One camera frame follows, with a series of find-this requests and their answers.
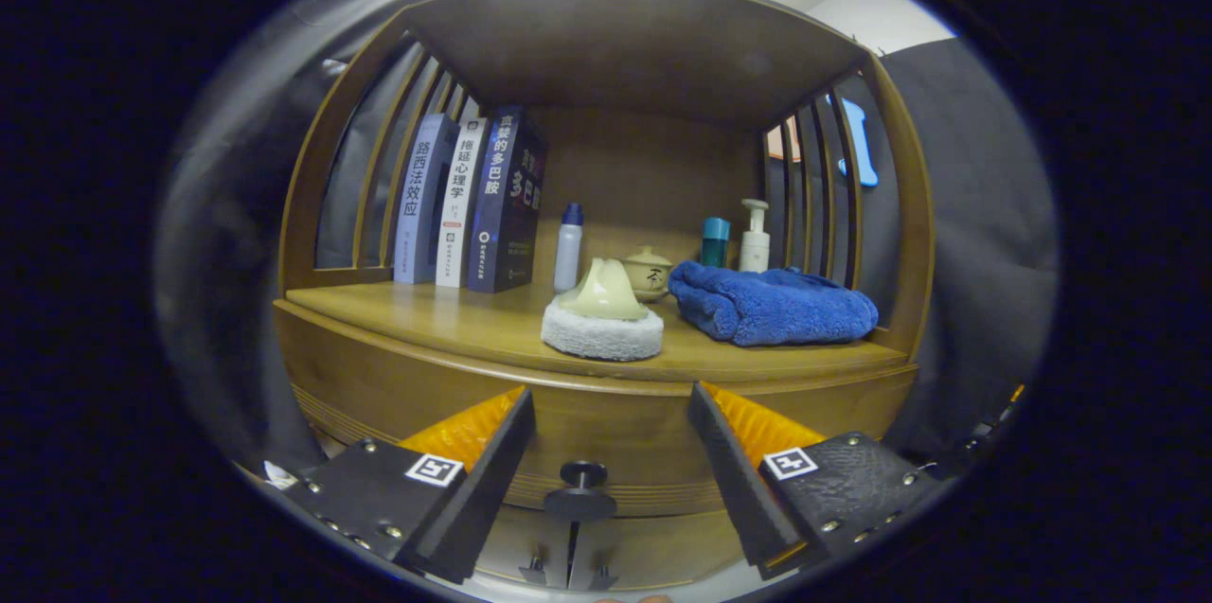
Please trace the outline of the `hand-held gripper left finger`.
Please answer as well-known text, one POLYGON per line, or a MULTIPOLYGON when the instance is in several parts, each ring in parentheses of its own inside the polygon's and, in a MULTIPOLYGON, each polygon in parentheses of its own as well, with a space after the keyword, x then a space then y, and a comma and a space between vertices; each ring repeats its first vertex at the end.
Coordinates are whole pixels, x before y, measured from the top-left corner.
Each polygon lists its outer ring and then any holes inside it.
POLYGON ((533 433, 532 394, 515 387, 404 442, 359 440, 284 495, 381 559, 461 584, 533 433))

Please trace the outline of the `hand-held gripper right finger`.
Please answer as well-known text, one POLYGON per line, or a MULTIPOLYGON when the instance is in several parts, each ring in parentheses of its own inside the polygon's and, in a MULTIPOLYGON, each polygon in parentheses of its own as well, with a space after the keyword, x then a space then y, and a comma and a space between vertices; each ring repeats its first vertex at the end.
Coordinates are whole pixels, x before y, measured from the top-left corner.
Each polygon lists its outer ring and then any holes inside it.
POLYGON ((741 552, 766 580, 844 559, 942 492, 931 470, 865 433, 822 435, 709 381, 693 384, 688 423, 741 552))

